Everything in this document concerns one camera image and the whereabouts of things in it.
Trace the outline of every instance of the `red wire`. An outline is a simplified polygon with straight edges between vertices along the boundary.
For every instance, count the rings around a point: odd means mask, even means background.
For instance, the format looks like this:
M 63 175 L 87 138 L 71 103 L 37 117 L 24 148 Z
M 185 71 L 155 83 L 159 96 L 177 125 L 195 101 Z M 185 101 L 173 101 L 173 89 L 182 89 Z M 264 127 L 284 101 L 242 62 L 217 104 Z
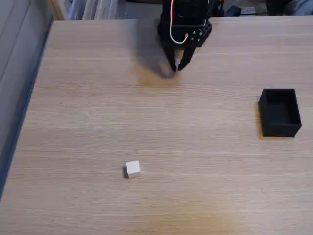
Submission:
M 172 24 L 173 24 L 173 22 L 174 22 L 174 0 L 172 0 L 173 1 L 173 4 L 172 4 L 172 9 L 171 9 L 171 11 L 172 11 Z

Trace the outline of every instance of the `cable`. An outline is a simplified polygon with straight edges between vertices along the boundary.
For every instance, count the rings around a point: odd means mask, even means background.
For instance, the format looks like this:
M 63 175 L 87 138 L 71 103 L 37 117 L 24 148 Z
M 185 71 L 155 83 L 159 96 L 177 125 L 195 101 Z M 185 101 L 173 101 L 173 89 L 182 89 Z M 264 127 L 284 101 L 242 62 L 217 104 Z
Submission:
M 261 15 L 265 15 L 267 14 L 267 12 L 260 12 L 260 13 L 247 13 L 247 14 L 241 14 L 241 16 L 261 16 Z
M 183 44 L 188 39 L 188 33 L 185 34 L 185 39 L 182 42 L 177 42 L 172 36 L 172 25 L 173 25 L 173 11 L 174 11 L 174 0 L 171 0 L 171 22 L 170 22 L 170 37 L 172 41 L 176 44 Z

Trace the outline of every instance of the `black container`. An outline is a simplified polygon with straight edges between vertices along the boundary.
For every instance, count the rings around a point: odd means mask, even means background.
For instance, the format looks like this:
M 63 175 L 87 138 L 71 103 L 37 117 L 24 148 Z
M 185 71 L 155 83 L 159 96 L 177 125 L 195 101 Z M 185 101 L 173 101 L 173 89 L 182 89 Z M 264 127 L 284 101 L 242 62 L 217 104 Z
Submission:
M 294 137 L 302 126 L 294 89 L 264 89 L 259 106 L 264 137 Z

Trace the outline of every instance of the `gray wall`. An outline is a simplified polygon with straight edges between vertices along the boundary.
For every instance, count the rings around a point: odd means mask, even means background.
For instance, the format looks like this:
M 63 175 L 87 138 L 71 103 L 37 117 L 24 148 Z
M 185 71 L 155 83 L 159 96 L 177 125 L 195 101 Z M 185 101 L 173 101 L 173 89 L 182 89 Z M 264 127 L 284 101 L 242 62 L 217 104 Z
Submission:
M 1 0 L 0 196 L 51 19 L 45 0 Z

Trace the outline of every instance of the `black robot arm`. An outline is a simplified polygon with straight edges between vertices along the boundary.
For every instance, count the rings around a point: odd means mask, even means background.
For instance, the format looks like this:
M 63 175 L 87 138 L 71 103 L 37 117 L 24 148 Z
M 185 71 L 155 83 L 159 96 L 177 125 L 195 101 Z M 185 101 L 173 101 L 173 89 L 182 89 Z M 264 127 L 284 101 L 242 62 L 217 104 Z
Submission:
M 211 16 L 223 14 L 221 0 L 164 0 L 158 35 L 174 72 L 175 50 L 184 49 L 178 71 L 189 64 L 195 49 L 201 47 L 212 31 Z

